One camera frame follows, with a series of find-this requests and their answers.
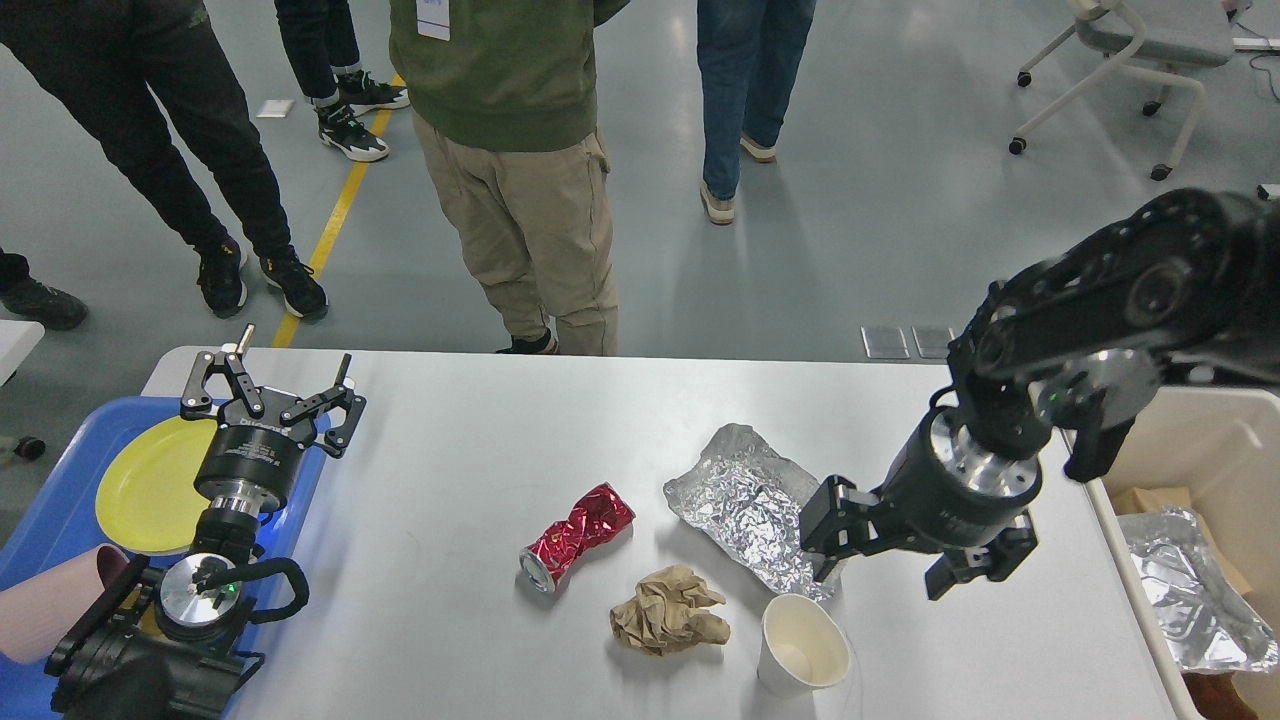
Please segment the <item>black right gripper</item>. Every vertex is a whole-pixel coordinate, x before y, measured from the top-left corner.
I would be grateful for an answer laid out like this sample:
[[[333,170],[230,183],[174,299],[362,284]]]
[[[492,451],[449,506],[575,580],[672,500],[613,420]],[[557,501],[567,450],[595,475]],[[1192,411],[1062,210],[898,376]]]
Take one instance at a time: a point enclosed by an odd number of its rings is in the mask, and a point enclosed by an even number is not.
[[[936,553],[925,571],[928,600],[978,577],[1004,582],[1036,551],[1027,506],[1042,488],[1036,457],[1016,460],[980,446],[950,406],[922,419],[890,469],[869,492],[828,475],[799,514],[803,551],[822,556],[813,580],[826,582],[854,555],[899,550]],[[879,537],[870,532],[876,528]]]

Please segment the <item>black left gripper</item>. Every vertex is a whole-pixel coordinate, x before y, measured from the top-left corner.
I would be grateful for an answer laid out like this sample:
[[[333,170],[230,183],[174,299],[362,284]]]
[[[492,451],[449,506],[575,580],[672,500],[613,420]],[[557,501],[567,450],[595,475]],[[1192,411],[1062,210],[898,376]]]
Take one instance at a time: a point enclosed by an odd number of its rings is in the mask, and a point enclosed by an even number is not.
[[[298,398],[282,411],[279,419],[283,427],[257,421],[265,414],[266,404],[243,365],[255,329],[256,325],[246,325],[236,343],[197,355],[180,396],[180,418],[215,418],[206,384],[212,375],[227,380],[233,400],[242,401],[252,419],[218,423],[196,471],[195,489],[210,501],[234,493],[247,495],[259,502],[256,512],[273,512],[288,505],[307,447],[320,446],[332,457],[344,456],[367,400],[357,395],[348,382],[352,355],[344,354],[333,387]],[[317,439],[306,439],[306,429],[298,424],[308,424],[312,429],[317,418],[335,409],[343,411],[343,421]]]

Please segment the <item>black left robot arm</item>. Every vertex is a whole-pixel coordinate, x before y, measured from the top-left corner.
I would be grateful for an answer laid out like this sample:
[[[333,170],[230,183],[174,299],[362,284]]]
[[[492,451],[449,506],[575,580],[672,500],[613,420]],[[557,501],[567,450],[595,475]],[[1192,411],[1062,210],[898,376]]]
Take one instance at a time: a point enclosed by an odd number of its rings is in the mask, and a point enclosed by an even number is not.
[[[182,419],[216,425],[195,471],[207,507],[186,552],[169,565],[136,555],[45,664],[64,719],[218,719],[265,660],[242,635],[308,602],[288,557],[302,519],[289,498],[310,451],[344,455],[366,398],[349,354],[332,387],[307,397],[256,383],[252,333],[198,354],[180,397]]]

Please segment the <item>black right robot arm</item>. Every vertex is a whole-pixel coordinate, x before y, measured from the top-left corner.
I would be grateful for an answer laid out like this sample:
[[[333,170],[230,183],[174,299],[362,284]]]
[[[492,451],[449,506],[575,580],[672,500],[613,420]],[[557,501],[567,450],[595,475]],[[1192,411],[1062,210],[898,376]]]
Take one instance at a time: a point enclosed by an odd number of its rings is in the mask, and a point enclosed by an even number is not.
[[[1174,363],[1277,382],[1275,201],[1174,190],[991,284],[948,342],[955,404],[931,398],[881,486],[832,475],[801,510],[814,580],[888,550],[936,556],[932,600],[1005,580],[1038,543],[1028,506],[1051,432],[1075,436],[1068,478],[1102,477]]]

